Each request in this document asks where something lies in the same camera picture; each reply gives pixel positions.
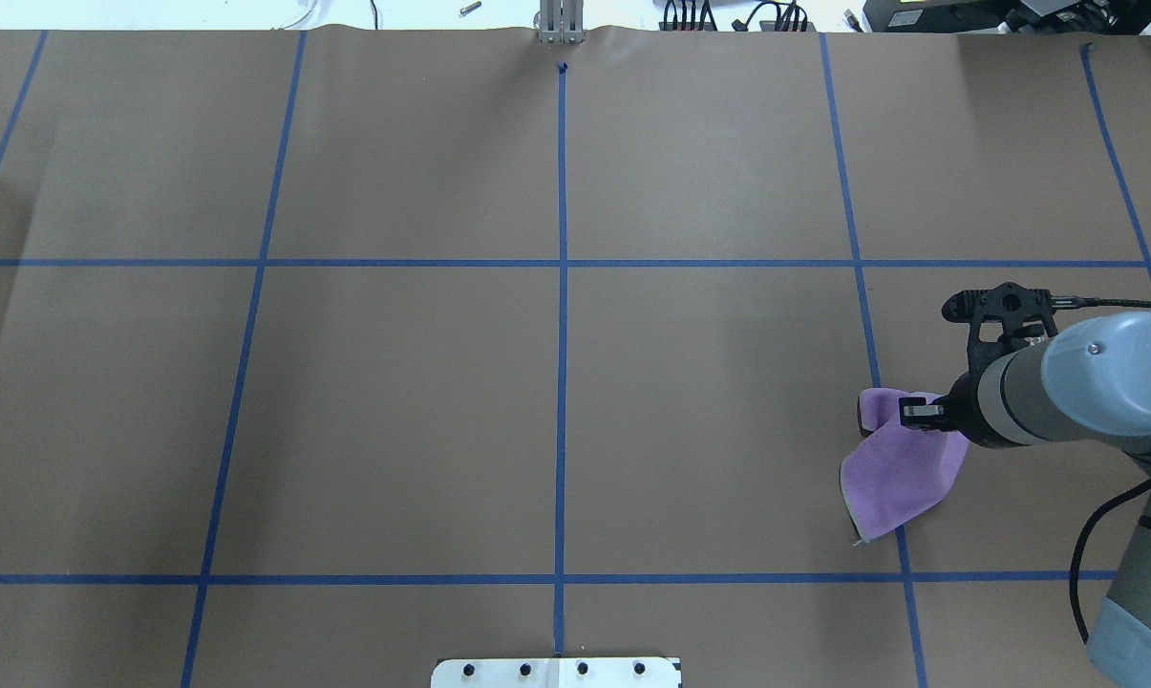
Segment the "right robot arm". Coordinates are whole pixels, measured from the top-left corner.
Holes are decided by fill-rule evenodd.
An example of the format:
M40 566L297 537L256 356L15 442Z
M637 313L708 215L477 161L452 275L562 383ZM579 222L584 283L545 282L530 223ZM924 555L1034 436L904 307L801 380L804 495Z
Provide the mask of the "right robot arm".
M973 335L968 369L945 396L898 402L905 427L959 431L981 448L1095 441L1119 450L1141 484L1087 518L1068 568L1076 630L1096 671L1119 687L1151 687L1151 311L1085 319L1060 331L1051 309L994 318L1000 335ZM1098 618L1080 606L1083 553L1103 517L1144 499Z

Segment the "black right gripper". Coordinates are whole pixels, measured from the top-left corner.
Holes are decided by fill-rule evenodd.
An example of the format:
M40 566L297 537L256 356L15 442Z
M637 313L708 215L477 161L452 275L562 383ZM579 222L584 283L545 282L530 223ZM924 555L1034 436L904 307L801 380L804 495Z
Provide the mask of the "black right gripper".
M923 431L950 431L953 427L978 448L1000 448L1000 435L982 414L976 392L975 379L967 372L950 387L943 404L924 397L899 398L898 420L906 428Z

